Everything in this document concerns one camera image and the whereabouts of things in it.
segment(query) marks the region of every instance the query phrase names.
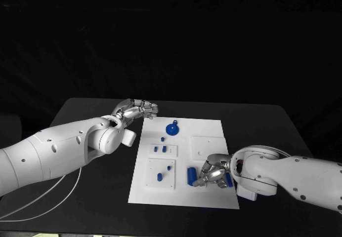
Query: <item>table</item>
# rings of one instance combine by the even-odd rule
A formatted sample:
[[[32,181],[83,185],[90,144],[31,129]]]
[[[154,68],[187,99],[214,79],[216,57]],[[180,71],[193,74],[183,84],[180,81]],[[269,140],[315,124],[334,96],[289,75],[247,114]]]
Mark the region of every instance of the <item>table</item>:
[[[53,126],[112,113],[118,99],[73,98]],[[275,105],[154,101],[162,117],[222,119],[229,150],[249,145],[278,147],[291,155],[311,157],[311,151],[289,119]],[[128,203],[144,119],[129,129],[138,133],[132,147],[97,158],[83,169],[79,187],[64,204],[45,216],[27,222],[0,223],[2,231],[105,234],[129,236],[341,236],[342,215],[298,201],[282,187],[276,196],[253,202],[239,197],[240,210]],[[57,189],[12,219],[30,218],[54,207],[77,179],[73,172]],[[32,184],[4,197],[0,214],[38,197],[57,180]]]

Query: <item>white platform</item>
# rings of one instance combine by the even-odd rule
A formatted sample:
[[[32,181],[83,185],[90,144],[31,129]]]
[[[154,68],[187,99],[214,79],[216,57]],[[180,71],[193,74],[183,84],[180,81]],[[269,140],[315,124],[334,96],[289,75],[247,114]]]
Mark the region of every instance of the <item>white platform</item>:
[[[167,126],[174,120],[180,133],[170,136]],[[154,151],[155,145],[159,145],[161,155]],[[161,150],[164,146],[168,146],[167,154]],[[214,153],[229,154],[220,120],[145,119],[129,203],[240,209],[236,187],[222,189],[219,185],[207,184],[196,188],[188,185],[188,167],[197,168],[200,176],[207,157]],[[161,182],[158,173],[164,174]]]

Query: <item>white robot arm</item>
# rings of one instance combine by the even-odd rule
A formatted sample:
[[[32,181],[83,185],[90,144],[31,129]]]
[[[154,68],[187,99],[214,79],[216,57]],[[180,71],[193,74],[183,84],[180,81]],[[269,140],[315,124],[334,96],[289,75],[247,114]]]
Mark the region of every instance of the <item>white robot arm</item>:
[[[291,156],[279,149],[250,146],[233,156],[209,156],[201,177],[194,186],[207,182],[227,187],[224,175],[230,172],[243,193],[275,195],[278,184],[301,201],[336,211],[342,211],[342,164],[301,156]]]
[[[132,146],[136,133],[126,127],[135,118],[154,119],[158,112],[157,104],[128,99],[112,115],[50,127],[0,149],[0,196],[67,175],[97,157],[112,154],[122,143]]]

